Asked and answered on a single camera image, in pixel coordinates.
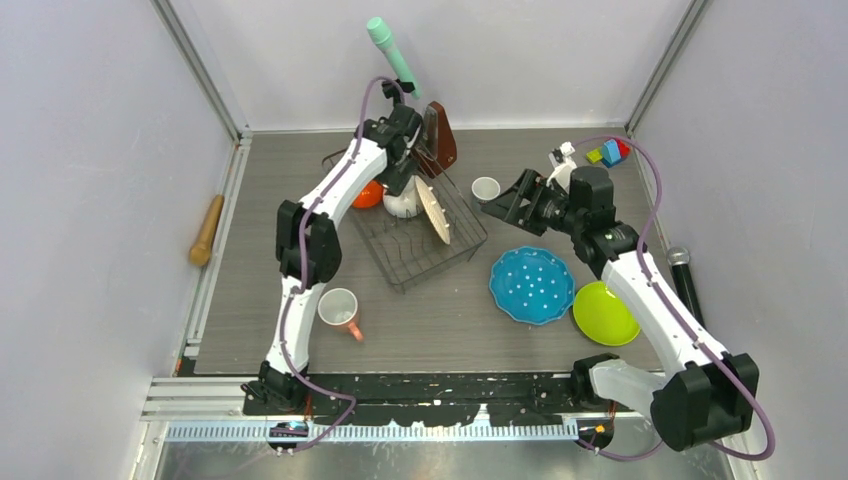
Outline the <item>orange bowl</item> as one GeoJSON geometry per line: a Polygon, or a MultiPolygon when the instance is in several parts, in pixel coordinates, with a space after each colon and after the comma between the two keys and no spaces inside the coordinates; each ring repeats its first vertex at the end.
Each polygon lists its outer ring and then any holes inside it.
{"type": "Polygon", "coordinates": [[[363,190],[354,198],[352,207],[356,209],[369,209],[382,202],[385,188],[375,180],[370,181],[363,190]]]}

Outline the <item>woven bamboo plate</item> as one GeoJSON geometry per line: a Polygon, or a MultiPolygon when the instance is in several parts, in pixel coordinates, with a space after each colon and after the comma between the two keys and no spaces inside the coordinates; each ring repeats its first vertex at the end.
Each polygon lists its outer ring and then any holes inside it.
{"type": "Polygon", "coordinates": [[[416,191],[420,197],[425,213],[440,240],[449,245],[451,243],[450,224],[447,220],[445,209],[441,206],[433,188],[422,178],[415,177],[416,191]]]}

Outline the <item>blue polka dot plate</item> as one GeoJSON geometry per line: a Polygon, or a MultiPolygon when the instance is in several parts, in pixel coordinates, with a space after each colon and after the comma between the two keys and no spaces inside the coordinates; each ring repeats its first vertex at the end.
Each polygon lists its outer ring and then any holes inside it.
{"type": "Polygon", "coordinates": [[[532,246],[503,253],[491,267],[488,288],[498,309],[531,326],[564,317],[577,293],[566,262],[547,249],[532,246]]]}

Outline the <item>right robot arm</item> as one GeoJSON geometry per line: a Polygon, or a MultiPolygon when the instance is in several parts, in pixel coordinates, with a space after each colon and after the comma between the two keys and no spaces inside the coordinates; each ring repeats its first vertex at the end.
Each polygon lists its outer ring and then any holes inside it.
{"type": "Polygon", "coordinates": [[[758,366],[748,354],[730,353],[682,304],[640,235],[617,220],[605,169],[576,168],[567,189],[527,169],[482,210],[537,236],[569,235],[577,257],[624,303],[661,362],[663,376],[612,354],[576,362],[570,392],[577,406],[591,411],[611,400],[637,411],[675,451],[749,430],[758,366]]]}

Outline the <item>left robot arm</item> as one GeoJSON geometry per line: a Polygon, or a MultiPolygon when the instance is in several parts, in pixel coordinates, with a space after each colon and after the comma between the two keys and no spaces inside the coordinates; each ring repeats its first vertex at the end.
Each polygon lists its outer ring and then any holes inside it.
{"type": "Polygon", "coordinates": [[[402,104],[386,117],[364,120],[320,183],[300,200],[286,200],[278,207],[275,256],[280,264],[281,306],[258,377],[242,386],[247,400],[270,404],[284,414],[305,405],[317,307],[343,258],[338,226],[370,182],[392,194],[404,190],[418,168],[411,152],[422,127],[421,114],[402,104]]]}

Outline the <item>grey ceramic mug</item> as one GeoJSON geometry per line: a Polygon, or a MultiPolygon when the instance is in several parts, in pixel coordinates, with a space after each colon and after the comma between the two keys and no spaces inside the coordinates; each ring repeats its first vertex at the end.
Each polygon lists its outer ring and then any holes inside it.
{"type": "Polygon", "coordinates": [[[500,183],[488,176],[476,178],[471,184],[471,206],[476,212],[481,212],[482,207],[496,199],[501,193],[500,183]]]}

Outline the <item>black microphone stand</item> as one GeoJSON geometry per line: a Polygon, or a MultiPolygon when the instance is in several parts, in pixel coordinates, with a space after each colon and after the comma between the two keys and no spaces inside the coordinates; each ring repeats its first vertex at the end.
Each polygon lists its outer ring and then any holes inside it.
{"type": "Polygon", "coordinates": [[[402,81],[400,79],[383,79],[381,81],[381,90],[383,96],[392,102],[392,106],[405,104],[406,96],[416,93],[413,82],[402,81]]]}

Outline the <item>brown wooden metronome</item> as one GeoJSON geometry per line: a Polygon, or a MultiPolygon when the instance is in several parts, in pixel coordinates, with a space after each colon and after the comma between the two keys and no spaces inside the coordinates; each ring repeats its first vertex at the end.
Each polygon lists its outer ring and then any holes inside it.
{"type": "Polygon", "coordinates": [[[419,172],[434,179],[456,163],[457,143],[442,104],[430,102],[423,115],[422,130],[413,156],[419,172]]]}

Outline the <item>mint green microphone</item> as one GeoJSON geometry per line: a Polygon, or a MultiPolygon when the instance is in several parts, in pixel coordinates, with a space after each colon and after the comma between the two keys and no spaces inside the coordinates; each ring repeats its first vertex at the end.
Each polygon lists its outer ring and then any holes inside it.
{"type": "Polygon", "coordinates": [[[373,45],[383,54],[397,80],[416,100],[421,98],[419,83],[396,44],[391,28],[381,17],[372,17],[366,23],[373,45]]]}

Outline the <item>colourful toy blocks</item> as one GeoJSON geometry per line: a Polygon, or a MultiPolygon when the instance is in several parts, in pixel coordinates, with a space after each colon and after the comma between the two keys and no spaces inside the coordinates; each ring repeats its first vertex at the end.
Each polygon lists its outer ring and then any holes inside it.
{"type": "Polygon", "coordinates": [[[626,160],[631,153],[630,146],[622,140],[609,138],[600,147],[590,150],[585,158],[590,164],[602,163],[612,168],[626,160]]]}

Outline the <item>lime green plate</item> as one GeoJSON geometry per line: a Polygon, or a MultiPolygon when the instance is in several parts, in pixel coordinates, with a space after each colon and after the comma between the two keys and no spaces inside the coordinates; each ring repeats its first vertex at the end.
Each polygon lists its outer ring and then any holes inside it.
{"type": "Polygon", "coordinates": [[[626,345],[641,333],[638,322],[623,301],[601,281],[579,289],[572,312],[578,329],[603,346],[626,345]]]}

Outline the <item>black handheld microphone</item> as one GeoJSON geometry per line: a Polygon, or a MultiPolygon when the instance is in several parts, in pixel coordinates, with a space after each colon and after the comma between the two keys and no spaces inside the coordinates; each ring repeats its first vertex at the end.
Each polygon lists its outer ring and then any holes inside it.
{"type": "Polygon", "coordinates": [[[674,246],[667,251],[666,258],[678,298],[698,324],[704,327],[705,321],[690,268],[689,251],[684,247],[674,246]]]}

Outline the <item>pink floral mug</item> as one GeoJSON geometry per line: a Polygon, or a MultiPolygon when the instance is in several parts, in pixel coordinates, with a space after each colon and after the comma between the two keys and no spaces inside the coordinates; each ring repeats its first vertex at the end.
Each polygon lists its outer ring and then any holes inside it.
{"type": "Polygon", "coordinates": [[[319,300],[317,313],[326,325],[349,333],[358,342],[364,341],[359,328],[360,305],[352,291],[345,288],[328,290],[319,300]]]}

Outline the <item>wooden rolling pin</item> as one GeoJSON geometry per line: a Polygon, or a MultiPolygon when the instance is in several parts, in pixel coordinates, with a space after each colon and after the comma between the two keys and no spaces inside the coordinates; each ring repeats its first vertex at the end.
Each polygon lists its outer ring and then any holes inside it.
{"type": "Polygon", "coordinates": [[[216,195],[209,204],[196,239],[188,252],[189,262],[194,266],[203,267],[211,258],[224,202],[223,195],[216,195]]]}

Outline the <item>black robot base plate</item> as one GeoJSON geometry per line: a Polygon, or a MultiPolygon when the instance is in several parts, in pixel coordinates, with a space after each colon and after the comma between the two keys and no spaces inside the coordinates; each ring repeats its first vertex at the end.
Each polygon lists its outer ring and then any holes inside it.
{"type": "Polygon", "coordinates": [[[249,416],[305,415],[319,425],[466,426],[483,415],[494,426],[552,425],[560,414],[622,411],[580,399],[566,373],[315,374],[314,391],[277,374],[241,386],[249,416]]]}

